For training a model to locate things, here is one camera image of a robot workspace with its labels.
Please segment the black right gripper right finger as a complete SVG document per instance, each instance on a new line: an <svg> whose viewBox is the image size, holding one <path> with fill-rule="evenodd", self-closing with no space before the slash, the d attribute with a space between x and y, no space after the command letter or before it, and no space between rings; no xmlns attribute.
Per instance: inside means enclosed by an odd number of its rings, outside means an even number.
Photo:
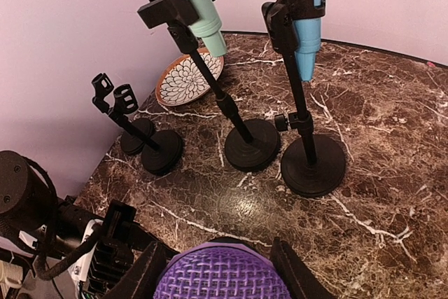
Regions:
<svg viewBox="0 0 448 299"><path fill-rule="evenodd" d="M336 298L313 275L285 240L275 237L269 259L287 286L291 298L334 299Z"/></svg>

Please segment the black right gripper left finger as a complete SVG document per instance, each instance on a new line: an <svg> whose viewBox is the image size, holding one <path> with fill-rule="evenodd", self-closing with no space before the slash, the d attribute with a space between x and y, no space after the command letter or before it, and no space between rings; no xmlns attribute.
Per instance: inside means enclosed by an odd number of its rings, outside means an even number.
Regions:
<svg viewBox="0 0 448 299"><path fill-rule="evenodd" d="M158 277L166 265L165 249L161 243L150 243L125 276L103 296L103 299L153 298Z"/></svg>

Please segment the purple microphone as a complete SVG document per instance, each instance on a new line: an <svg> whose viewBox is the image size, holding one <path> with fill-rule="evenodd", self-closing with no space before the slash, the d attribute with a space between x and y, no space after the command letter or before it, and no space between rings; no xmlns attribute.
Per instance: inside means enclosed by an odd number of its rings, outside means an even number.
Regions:
<svg viewBox="0 0 448 299"><path fill-rule="evenodd" d="M240 243L207 242L174 256L154 298L290 298L272 262Z"/></svg>

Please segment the black stand of blue microphone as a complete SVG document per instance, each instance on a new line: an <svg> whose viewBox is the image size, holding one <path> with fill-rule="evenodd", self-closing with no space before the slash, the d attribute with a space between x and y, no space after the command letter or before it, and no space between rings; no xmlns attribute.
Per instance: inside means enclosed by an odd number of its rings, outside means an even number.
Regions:
<svg viewBox="0 0 448 299"><path fill-rule="evenodd" d="M293 22L322 18L326 0L276 0L262 5L262 16L274 51L283 58L296 110L274 118L278 131L297 130L300 138L292 142L281 159L284 183L295 194L315 198L331 193L341 184L346 158L340 145L330 137L315 134L314 121L307 108L295 51L298 38Z"/></svg>

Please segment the black stand of beige microphone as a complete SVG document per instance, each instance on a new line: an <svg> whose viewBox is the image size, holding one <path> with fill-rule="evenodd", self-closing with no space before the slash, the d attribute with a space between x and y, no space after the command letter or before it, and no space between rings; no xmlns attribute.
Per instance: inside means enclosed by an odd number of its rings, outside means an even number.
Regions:
<svg viewBox="0 0 448 299"><path fill-rule="evenodd" d="M143 168L151 174L162 176L170 172L183 153L183 140L173 130L156 130L146 140L141 156Z"/></svg>

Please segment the black stand of mint microphone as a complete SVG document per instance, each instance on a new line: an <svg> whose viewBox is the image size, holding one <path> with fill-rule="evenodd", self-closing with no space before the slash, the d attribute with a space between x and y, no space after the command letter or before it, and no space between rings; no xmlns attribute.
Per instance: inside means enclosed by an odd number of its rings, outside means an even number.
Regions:
<svg viewBox="0 0 448 299"><path fill-rule="evenodd" d="M233 98L223 91L198 52L198 41L188 28L200 19L191 0L149 0L138 14L150 29L167 24L178 49L191 57L215 94L216 103L234 128L227 135L224 152L227 161L239 171L259 172L268 167L281 148L279 133L266 120L243 120Z"/></svg>

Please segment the black stand of orange microphone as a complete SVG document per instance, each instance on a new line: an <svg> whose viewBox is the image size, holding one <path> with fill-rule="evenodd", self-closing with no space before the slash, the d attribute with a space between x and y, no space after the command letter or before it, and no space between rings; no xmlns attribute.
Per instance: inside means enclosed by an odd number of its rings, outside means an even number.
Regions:
<svg viewBox="0 0 448 299"><path fill-rule="evenodd" d="M129 83L116 89L105 73L96 75L92 80L94 97L92 103L105 113L115 124L123 128L120 138L120 148L126 155L137 155L142 152L146 140L155 133L155 126L151 120L138 118L130 122L127 115L139 108L134 91Z"/></svg>

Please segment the blue microphone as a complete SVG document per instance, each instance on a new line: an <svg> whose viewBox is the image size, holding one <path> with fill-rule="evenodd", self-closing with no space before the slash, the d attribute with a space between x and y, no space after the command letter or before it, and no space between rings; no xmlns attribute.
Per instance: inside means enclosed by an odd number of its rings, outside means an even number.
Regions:
<svg viewBox="0 0 448 299"><path fill-rule="evenodd" d="M301 19L293 22L298 38L295 51L297 68L302 82L309 82L314 75L316 54L321 47L321 19Z"/></svg>

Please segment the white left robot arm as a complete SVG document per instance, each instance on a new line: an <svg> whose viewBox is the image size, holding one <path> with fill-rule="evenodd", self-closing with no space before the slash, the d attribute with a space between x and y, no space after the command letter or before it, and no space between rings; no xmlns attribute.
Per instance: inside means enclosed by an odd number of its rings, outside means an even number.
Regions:
<svg viewBox="0 0 448 299"><path fill-rule="evenodd" d="M46 260L56 244L59 224L59 198L47 171L37 162L14 151L1 152L1 236L24 252L35 255L36 275L45 281L66 271L79 258L94 249L104 234L98 223L80 246L48 269ZM20 238L20 232L32 232L45 226L43 239L33 249Z"/></svg>

